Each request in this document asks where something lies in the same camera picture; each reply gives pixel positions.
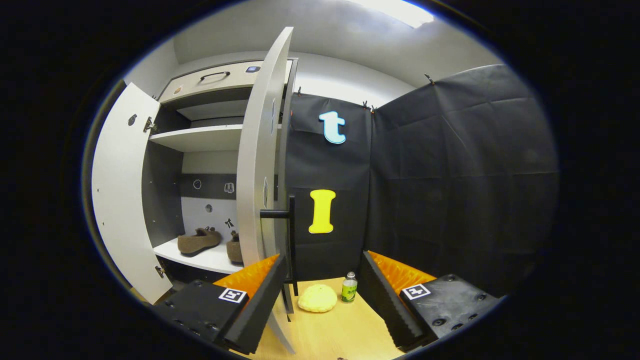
shoe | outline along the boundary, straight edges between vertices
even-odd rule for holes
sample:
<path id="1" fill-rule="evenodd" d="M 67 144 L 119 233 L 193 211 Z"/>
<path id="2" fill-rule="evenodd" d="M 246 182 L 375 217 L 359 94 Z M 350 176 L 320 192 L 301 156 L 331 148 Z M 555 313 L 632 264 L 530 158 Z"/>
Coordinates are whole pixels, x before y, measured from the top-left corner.
<path id="1" fill-rule="evenodd" d="M 178 250 L 185 256 L 194 256 L 205 249 L 218 246 L 222 235 L 214 227 L 196 229 L 195 236 L 178 236 Z"/>
<path id="2" fill-rule="evenodd" d="M 237 232 L 231 232 L 231 241 L 227 243 L 227 256 L 232 263 L 242 263 L 242 252 L 240 252 L 240 236 Z"/>

light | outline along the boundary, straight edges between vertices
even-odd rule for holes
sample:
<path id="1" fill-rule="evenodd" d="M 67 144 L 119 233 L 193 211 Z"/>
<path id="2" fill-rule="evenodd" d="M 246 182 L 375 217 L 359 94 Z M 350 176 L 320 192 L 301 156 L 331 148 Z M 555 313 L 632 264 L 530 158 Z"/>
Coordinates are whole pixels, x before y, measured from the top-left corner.
<path id="1" fill-rule="evenodd" d="M 347 0 L 364 7 L 385 13 L 403 23 L 418 28 L 425 22 L 433 21 L 433 15 L 414 4 L 403 0 Z"/>

door hinge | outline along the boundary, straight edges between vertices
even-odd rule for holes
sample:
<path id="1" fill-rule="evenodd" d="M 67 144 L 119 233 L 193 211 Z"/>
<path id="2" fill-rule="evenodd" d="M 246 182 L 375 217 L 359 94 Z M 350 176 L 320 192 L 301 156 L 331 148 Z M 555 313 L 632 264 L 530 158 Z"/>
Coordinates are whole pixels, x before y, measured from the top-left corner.
<path id="1" fill-rule="evenodd" d="M 158 127 L 157 125 L 151 123 L 151 117 L 149 117 L 147 119 L 147 122 L 145 123 L 145 128 L 142 130 L 143 133 L 146 133 L 147 130 L 151 129 L 151 131 L 157 131 Z"/>
<path id="2" fill-rule="evenodd" d="M 164 279 L 164 269 L 160 266 L 156 266 L 156 271 L 158 272 L 158 275 Z"/>

drawer handle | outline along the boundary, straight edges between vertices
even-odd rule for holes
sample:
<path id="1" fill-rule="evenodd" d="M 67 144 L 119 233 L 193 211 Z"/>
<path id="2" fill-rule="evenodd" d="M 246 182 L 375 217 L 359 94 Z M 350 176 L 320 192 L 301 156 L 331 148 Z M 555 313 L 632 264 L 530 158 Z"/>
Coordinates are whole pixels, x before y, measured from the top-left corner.
<path id="1" fill-rule="evenodd" d="M 205 75 L 205 76 L 201 77 L 200 81 L 204 80 L 204 78 L 206 78 L 207 76 L 220 75 L 220 74 L 224 74 L 225 76 L 229 76 L 229 75 L 231 75 L 231 72 L 229 72 L 229 71 L 215 72 L 213 74 L 209 74 L 209 75 Z"/>

drawer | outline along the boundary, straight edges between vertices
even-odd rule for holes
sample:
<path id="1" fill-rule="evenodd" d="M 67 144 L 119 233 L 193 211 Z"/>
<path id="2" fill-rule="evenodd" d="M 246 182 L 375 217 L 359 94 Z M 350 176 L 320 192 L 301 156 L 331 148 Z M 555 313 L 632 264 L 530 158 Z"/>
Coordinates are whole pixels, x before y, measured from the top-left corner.
<path id="1" fill-rule="evenodd" d="M 292 64 L 293 60 L 287 61 L 284 81 L 285 84 L 287 84 L 289 80 L 289 73 L 291 71 Z M 169 85 L 160 96 L 159 102 L 161 104 L 169 104 L 190 95 L 203 94 L 218 90 L 251 88 L 259 71 L 246 72 L 246 70 L 249 67 L 258 66 L 262 66 L 262 60 L 211 67 L 205 70 L 186 74 L 169 82 Z"/>

